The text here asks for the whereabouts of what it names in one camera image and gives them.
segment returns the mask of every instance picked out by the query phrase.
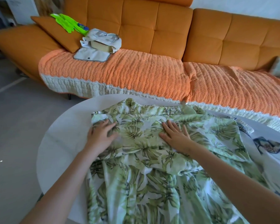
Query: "right hand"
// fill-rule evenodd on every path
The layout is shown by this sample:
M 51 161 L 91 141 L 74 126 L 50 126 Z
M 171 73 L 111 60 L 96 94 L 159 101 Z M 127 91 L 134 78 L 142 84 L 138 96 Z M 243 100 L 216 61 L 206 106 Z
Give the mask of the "right hand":
M 191 149 L 196 147 L 197 143 L 190 139 L 186 126 L 183 125 L 181 131 L 177 124 L 171 123 L 170 120 L 167 120 L 167 125 L 166 123 L 162 123 L 162 125 L 168 135 L 160 133 L 160 138 L 177 151 L 190 155 Z

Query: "sofa leg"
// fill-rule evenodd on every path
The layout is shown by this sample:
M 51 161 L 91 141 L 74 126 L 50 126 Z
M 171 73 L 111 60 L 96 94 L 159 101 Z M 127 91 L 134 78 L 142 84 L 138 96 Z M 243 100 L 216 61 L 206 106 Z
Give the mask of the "sofa leg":
M 29 78 L 24 72 L 22 72 L 20 69 L 15 70 L 16 74 L 23 77 L 23 78 Z

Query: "white tabletop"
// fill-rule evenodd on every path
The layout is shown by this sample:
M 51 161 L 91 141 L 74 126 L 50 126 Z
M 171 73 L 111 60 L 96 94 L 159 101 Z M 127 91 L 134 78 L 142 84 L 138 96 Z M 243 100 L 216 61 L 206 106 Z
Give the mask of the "white tabletop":
M 77 153 L 83 149 L 91 125 L 91 113 L 106 109 L 126 98 L 133 98 L 142 105 L 177 105 L 139 96 L 109 94 L 85 100 L 71 107 L 50 126 L 38 149 L 36 171 L 43 193 L 49 190 Z M 280 142 L 279 132 L 256 121 L 240 118 L 254 128 L 255 131 L 251 135 L 253 138 L 263 136 Z M 86 195 L 86 183 L 84 183 L 69 214 L 69 219 L 81 224 L 88 223 Z

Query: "forearm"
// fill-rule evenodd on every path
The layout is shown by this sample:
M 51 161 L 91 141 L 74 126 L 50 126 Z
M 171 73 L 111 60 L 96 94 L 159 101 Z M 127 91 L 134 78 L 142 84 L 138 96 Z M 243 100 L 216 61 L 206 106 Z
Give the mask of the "forearm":
M 280 223 L 280 197 L 239 172 L 201 145 L 195 159 L 250 223 Z
M 96 158 L 83 150 L 20 224 L 65 223 L 87 170 Z

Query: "green leaf print fabric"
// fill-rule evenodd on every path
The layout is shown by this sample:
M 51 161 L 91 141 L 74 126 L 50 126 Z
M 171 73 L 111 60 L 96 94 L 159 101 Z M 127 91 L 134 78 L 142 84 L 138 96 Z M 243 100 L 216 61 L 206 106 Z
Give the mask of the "green leaf print fabric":
M 247 223 L 203 168 L 159 136 L 162 122 L 186 125 L 192 140 L 242 173 L 266 182 L 233 119 L 196 106 L 144 106 L 128 98 L 92 116 L 109 119 L 119 137 L 87 174 L 89 223 Z

